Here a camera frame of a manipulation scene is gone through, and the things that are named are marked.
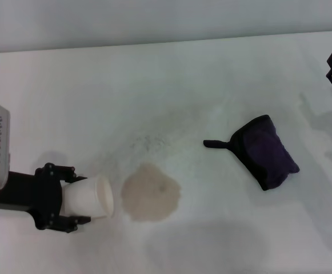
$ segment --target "white table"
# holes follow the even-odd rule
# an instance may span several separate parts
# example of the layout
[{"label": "white table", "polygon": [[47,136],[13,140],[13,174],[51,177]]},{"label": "white table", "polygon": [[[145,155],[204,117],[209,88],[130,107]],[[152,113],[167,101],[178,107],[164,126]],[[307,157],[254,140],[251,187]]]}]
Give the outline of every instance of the white table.
[{"label": "white table", "polygon": [[[0,273],[332,273],[331,53],[332,32],[0,54],[11,170],[104,173],[116,206],[68,235],[0,211]],[[301,168],[267,192],[202,145],[262,114]],[[144,162],[182,188],[160,222],[121,207]]]}]

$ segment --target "white cup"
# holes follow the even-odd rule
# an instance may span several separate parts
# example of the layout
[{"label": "white cup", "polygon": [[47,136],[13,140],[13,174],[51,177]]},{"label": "white cup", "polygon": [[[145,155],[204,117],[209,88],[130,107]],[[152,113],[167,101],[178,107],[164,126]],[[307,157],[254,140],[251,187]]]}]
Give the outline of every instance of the white cup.
[{"label": "white cup", "polygon": [[66,216],[111,217],[114,198],[109,181],[99,176],[64,186],[62,211]]}]

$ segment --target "dark purple bag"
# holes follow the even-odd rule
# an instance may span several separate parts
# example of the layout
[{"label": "dark purple bag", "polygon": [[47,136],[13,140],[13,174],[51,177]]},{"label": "dark purple bag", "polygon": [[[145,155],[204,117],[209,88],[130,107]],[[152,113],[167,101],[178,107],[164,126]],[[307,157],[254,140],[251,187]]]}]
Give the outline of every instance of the dark purple bag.
[{"label": "dark purple bag", "polygon": [[209,148],[233,152],[256,178],[263,190],[276,188],[299,167],[285,150],[268,115],[253,119],[236,131],[229,142],[204,140]]}]

